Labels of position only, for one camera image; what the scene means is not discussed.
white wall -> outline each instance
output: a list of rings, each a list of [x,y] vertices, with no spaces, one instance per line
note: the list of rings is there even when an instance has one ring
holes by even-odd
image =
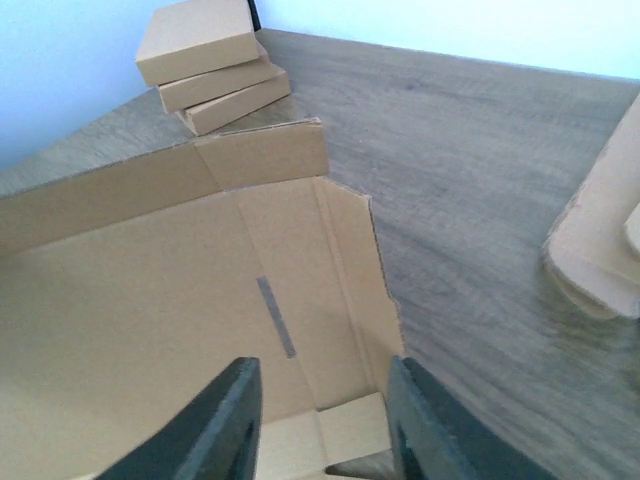
[[[135,51],[173,2],[0,0],[0,168],[145,91]],[[640,0],[256,3],[265,27],[640,78]]]
[[[270,28],[640,79],[640,0],[256,3]]]

light blue background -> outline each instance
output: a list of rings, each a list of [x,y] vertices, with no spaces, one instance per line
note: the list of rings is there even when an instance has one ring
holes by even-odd
[[[145,91],[133,58],[153,9],[169,3],[0,0],[0,166]],[[269,28],[640,79],[640,0],[257,4]]]

cardboard box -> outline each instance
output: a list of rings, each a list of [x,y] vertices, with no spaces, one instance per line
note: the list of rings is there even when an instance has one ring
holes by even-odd
[[[277,73],[271,80],[179,110],[176,114],[196,135],[210,133],[289,95],[289,77],[280,67],[276,69]]]
[[[640,317],[640,259],[625,222],[640,204],[640,97],[607,142],[580,189],[553,226],[547,265],[594,316]],[[588,313],[591,307],[585,308]]]
[[[258,50],[257,60],[158,86],[164,111],[173,113],[275,77],[278,67],[271,64],[262,45]]]
[[[246,0],[188,0],[154,12],[136,64],[147,85],[161,85],[256,58]]]
[[[258,479],[388,448],[397,312],[369,199],[326,155],[311,120],[0,199],[0,470],[100,472],[238,356],[262,362]]]

small cardboard box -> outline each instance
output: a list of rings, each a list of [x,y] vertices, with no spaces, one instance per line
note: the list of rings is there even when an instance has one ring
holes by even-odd
[[[640,204],[640,96],[552,227],[548,268],[587,313],[640,318],[640,258],[625,224]]]
[[[327,170],[310,120],[0,199],[7,478],[104,470],[238,356],[262,363],[258,479],[388,448],[397,311],[369,199]]]
[[[266,107],[291,93],[287,73],[279,67],[276,75],[224,97],[178,110],[178,118],[196,135],[205,135],[251,112]]]
[[[275,77],[278,67],[269,61],[262,45],[258,44],[258,50],[257,60],[159,85],[164,111],[173,113]]]
[[[258,58],[246,0],[188,0],[159,8],[136,64],[147,85],[192,77]]]

wooden surface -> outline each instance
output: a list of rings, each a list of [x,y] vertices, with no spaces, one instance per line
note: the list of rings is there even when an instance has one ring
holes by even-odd
[[[637,322],[586,318],[540,261],[640,85],[259,37],[295,93],[227,129],[323,120],[331,177],[373,196],[409,353],[560,478],[640,478]],[[0,195],[190,137],[150,91],[2,172]]]

